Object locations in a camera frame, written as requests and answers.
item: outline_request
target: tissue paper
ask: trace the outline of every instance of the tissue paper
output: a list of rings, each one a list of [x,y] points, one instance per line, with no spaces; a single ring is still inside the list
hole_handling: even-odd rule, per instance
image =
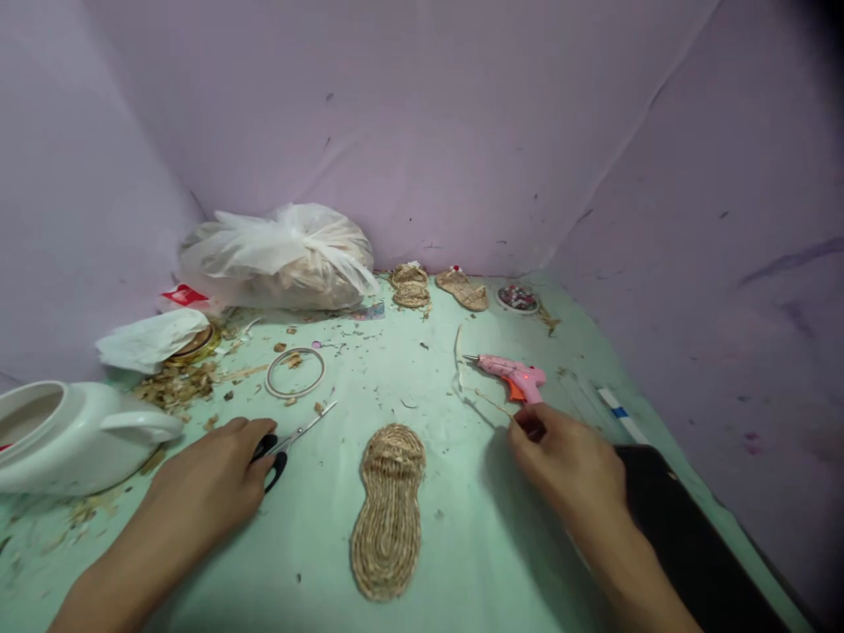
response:
[[[105,365],[157,374],[165,360],[207,327],[204,314],[185,308],[124,325],[94,345]]]

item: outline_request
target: pink hot glue gun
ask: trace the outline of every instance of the pink hot glue gun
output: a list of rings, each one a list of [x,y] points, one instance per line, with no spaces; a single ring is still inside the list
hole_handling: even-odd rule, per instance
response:
[[[537,367],[527,367],[515,360],[503,359],[500,356],[481,354],[463,358],[473,360],[487,374],[501,376],[510,385],[510,399],[534,404],[542,402],[539,387],[545,384],[545,372]]]

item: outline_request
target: scissors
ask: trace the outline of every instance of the scissors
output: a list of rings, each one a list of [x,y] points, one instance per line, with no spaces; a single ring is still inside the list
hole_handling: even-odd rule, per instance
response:
[[[281,473],[284,472],[284,467],[287,466],[287,451],[290,450],[293,443],[301,438],[314,424],[319,422],[323,418],[323,415],[328,413],[335,404],[337,404],[337,400],[325,407],[320,414],[316,416],[316,418],[312,419],[307,425],[300,426],[286,438],[282,438],[281,441],[279,441],[279,436],[273,433],[269,433],[261,438],[261,441],[255,447],[255,452],[252,454],[250,463],[266,455],[275,455],[273,467],[270,468],[270,470],[273,471],[273,480],[264,489],[264,494],[267,494],[273,489],[273,486],[275,486],[275,483],[279,480],[279,477],[281,477]]]

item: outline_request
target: jar handle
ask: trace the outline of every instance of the jar handle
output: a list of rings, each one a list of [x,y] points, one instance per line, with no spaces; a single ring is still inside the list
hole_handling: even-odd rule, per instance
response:
[[[105,416],[99,427],[106,431],[132,428],[143,431],[151,444],[173,440],[185,431],[181,420],[157,411],[126,411]]]

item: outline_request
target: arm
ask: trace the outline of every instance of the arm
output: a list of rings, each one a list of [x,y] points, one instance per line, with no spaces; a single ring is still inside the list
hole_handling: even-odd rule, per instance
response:
[[[48,633],[141,630],[176,586],[258,511],[274,455],[250,463],[269,419],[235,418],[164,463],[108,551],[74,583]]]
[[[533,404],[508,432],[516,461],[557,511],[624,630],[698,632],[629,515],[624,465],[593,429]]]

